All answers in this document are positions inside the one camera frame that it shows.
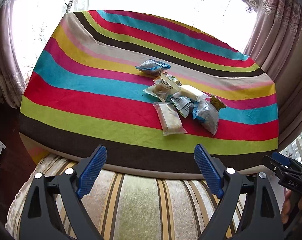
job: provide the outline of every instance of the wooden floor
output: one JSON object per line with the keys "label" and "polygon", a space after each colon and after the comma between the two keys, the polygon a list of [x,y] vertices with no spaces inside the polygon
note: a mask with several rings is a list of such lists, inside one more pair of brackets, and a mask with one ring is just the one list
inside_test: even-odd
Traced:
{"label": "wooden floor", "polygon": [[0,220],[6,223],[8,209],[21,186],[29,179],[35,163],[19,136],[19,110],[0,103]]}

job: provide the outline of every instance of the striped cushion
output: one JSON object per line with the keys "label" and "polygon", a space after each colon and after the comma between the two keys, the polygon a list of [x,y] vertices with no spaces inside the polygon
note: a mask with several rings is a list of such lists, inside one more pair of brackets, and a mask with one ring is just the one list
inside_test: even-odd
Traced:
{"label": "striped cushion", "polygon": [[[6,229],[19,239],[24,200],[37,172],[46,176],[62,173],[76,165],[60,156],[43,158],[11,204]],[[218,204],[205,181],[165,180],[125,175],[102,170],[82,202],[105,240],[109,239],[197,239]],[[68,235],[75,238],[61,196],[56,197],[59,214]],[[240,196],[232,223],[231,237],[238,226],[245,196]]]}

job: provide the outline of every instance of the blue gripper pad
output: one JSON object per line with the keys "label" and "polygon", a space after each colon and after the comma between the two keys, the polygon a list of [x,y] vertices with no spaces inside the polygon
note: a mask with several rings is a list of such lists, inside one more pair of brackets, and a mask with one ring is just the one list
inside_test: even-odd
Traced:
{"label": "blue gripper pad", "polygon": [[276,160],[278,163],[282,164],[283,166],[289,167],[291,165],[289,158],[277,152],[272,153],[272,159]]}
{"label": "blue gripper pad", "polygon": [[102,146],[78,178],[78,190],[76,191],[76,194],[79,198],[83,198],[83,196],[90,193],[104,163],[106,163],[106,160],[107,149]]}
{"label": "blue gripper pad", "polygon": [[199,144],[195,146],[194,159],[212,194],[217,195],[217,197],[221,199],[224,195],[222,179],[204,149]]}

